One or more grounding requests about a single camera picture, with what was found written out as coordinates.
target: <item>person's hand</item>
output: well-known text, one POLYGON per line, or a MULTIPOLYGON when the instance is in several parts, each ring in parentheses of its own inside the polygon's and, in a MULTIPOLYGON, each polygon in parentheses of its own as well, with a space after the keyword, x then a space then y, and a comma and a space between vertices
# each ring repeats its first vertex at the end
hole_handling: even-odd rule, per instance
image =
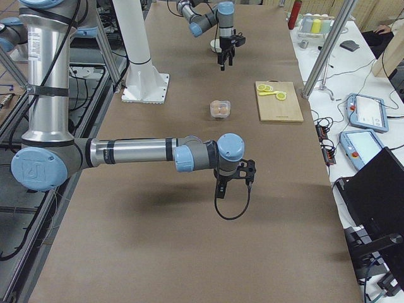
POLYGON ((391 28, 388 27, 387 25, 379 25, 373 32, 382 35, 384 33, 391 32, 391 28))

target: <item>red cylinder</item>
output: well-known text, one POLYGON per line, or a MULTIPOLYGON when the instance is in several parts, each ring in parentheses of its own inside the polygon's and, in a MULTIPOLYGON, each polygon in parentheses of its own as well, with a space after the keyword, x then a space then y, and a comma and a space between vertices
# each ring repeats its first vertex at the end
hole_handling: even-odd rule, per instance
POLYGON ((289 17, 289 22, 288 22, 288 27, 290 30, 293 30, 295 28, 295 23, 297 20, 297 16, 299 15, 299 11, 302 7, 302 0, 295 0, 292 8, 292 12, 290 13, 289 17))

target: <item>brown tabletop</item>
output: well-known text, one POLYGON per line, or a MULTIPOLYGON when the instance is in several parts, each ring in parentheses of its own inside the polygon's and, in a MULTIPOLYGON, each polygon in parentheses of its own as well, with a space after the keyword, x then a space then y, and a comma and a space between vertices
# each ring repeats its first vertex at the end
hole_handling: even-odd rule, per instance
MULTIPOLYGON (((165 2, 146 28, 154 65, 170 74, 164 105, 116 96, 99 138, 237 133, 256 161, 251 205, 234 222, 213 207, 212 171, 180 174, 172 162, 101 166, 82 173, 30 302, 360 302, 307 101, 303 123, 259 121, 254 82, 303 86, 283 10, 236 6, 247 42, 220 71, 212 29, 194 39, 165 2), (231 115, 210 117, 212 100, 231 115)), ((220 208, 240 212, 231 181, 220 208)))

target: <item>label sticker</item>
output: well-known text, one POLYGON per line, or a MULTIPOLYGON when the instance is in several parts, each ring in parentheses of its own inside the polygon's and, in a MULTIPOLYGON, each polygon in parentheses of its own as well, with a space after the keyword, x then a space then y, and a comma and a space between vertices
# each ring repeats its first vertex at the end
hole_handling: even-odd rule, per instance
POLYGON ((41 61, 40 58, 40 31, 28 32, 28 60, 41 61))

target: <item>person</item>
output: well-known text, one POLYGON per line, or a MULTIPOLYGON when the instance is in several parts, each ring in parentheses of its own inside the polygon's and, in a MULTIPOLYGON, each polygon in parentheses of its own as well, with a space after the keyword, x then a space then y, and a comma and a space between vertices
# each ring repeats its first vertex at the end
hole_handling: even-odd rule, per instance
POLYGON ((403 27, 403 24, 404 19, 398 19, 390 25, 379 25, 373 31, 362 33, 362 36, 365 38, 367 45, 371 48, 376 59, 384 52, 395 33, 403 27))

